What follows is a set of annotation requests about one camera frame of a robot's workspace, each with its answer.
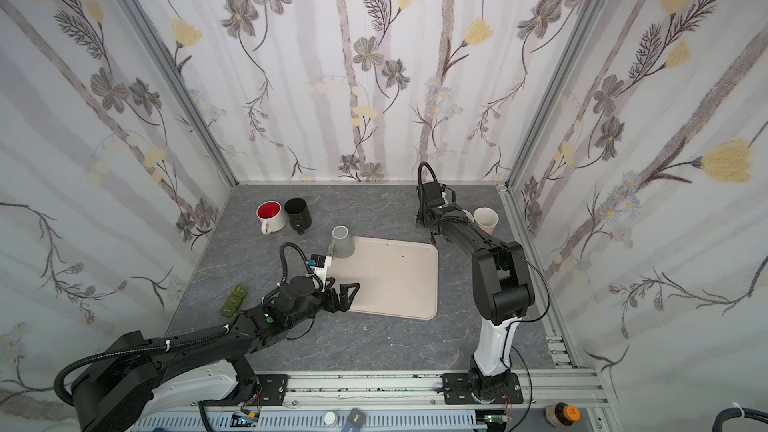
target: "cable tie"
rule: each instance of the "cable tie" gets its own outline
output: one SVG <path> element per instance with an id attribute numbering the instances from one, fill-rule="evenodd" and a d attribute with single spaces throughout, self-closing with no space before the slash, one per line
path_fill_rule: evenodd
<path id="1" fill-rule="evenodd" d="M 738 402 L 734 402 L 734 407 L 735 407 L 735 408 L 737 408 L 737 409 L 739 409 L 739 410 L 741 410 L 741 418 L 744 418 L 744 417 L 746 417 L 746 414 L 744 414 L 744 409 L 743 409 L 743 408 L 741 408 L 741 406 L 739 405 L 739 403 L 738 403 Z"/>

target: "wall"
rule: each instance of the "wall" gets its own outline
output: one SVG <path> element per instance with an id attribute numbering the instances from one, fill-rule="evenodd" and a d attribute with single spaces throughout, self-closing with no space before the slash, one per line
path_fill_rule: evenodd
<path id="1" fill-rule="evenodd" d="M 514 184 L 627 432 L 768 409 L 767 46 L 765 0 L 609 0 Z"/>
<path id="2" fill-rule="evenodd" d="M 506 179 L 584 0 L 139 0 L 238 178 Z"/>
<path id="3" fill-rule="evenodd" d="M 164 333 L 229 189 L 115 0 L 0 9 L 0 429 L 80 430 L 53 377 Z"/>

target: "gray mug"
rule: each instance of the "gray mug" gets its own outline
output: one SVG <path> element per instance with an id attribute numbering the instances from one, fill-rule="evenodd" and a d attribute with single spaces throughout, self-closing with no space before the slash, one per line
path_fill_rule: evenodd
<path id="1" fill-rule="evenodd" d="M 336 226 L 331 232 L 331 244 L 328 246 L 328 255 L 334 258 L 347 258 L 355 253 L 355 243 L 350 235 L 350 230 L 344 226 Z"/>

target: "metal corner post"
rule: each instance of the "metal corner post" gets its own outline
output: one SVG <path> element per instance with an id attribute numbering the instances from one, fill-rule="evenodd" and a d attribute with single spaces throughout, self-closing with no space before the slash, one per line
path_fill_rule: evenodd
<path id="1" fill-rule="evenodd" d="M 139 40 L 150 54 L 152 61 L 158 67 L 160 73 L 162 73 L 163 78 L 165 78 L 168 87 L 186 111 L 192 128 L 195 129 L 198 137 L 202 140 L 203 145 L 210 154 L 210 158 L 214 161 L 230 187 L 235 187 L 237 185 L 237 178 L 232 172 L 232 168 L 230 168 L 229 163 L 224 158 L 224 154 L 221 153 L 216 139 L 210 133 L 200 111 L 187 92 L 187 88 L 184 86 L 184 79 L 181 78 L 176 67 L 169 61 L 163 41 L 157 32 L 154 31 L 149 17 L 141 8 L 138 0 L 118 0 L 118 2 L 120 3 L 120 8 L 128 17 L 128 21 L 133 26 L 134 31 L 138 34 Z"/>
<path id="2" fill-rule="evenodd" d="M 565 86 L 565 81 L 573 71 L 576 65 L 576 61 L 584 49 L 584 45 L 587 43 L 587 38 L 591 32 L 591 29 L 596 22 L 596 19 L 602 11 L 603 5 L 606 0 L 585 0 L 584 8 L 578 15 L 576 25 L 574 26 L 571 36 L 568 38 L 568 43 L 565 46 L 563 55 L 560 57 L 560 61 L 554 69 L 552 78 L 547 86 L 547 91 L 544 94 L 544 98 L 539 103 L 536 110 L 531 127 L 528 130 L 528 134 L 525 137 L 523 146 L 520 149 L 519 154 L 512 163 L 507 181 L 504 183 L 507 190 L 512 190 L 512 184 L 514 184 L 525 170 L 525 166 L 528 160 L 531 158 L 533 150 L 541 137 L 542 130 L 547 123 L 558 98 L 562 93 L 562 89 Z"/>

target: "gray marble tabletop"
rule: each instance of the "gray marble tabletop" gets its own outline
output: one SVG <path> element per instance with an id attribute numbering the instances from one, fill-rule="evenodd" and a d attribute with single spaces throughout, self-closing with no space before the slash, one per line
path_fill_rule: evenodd
<path id="1" fill-rule="evenodd" d="M 512 239 L 512 230 L 494 186 L 456 186 L 456 203 L 472 211 L 491 207 L 501 220 L 495 236 Z M 302 197 L 312 226 L 298 235 L 290 226 L 262 235 L 256 207 L 275 200 Z M 238 186 L 210 238 L 197 272 L 187 287 L 169 333 L 180 334 L 225 322 L 218 311 L 235 284 L 248 287 L 244 308 L 258 303 L 280 279 L 278 247 L 294 242 L 309 256 L 325 253 L 334 226 L 353 235 L 429 242 L 416 228 L 416 187 L 413 185 Z M 249 356 L 255 370 L 449 370 L 466 369 L 477 347 L 482 318 L 472 299 L 469 259 L 453 244 L 437 237 L 438 311 L 423 321 L 346 312 L 318 314 L 301 340 L 282 341 Z M 302 273 L 298 254 L 287 251 L 289 278 Z M 527 318 L 538 314 L 530 308 Z M 310 322 L 296 327 L 302 334 Z M 513 345 L 530 368 L 554 368 L 544 330 L 538 323 L 521 324 Z M 512 353 L 512 367 L 522 368 Z"/>

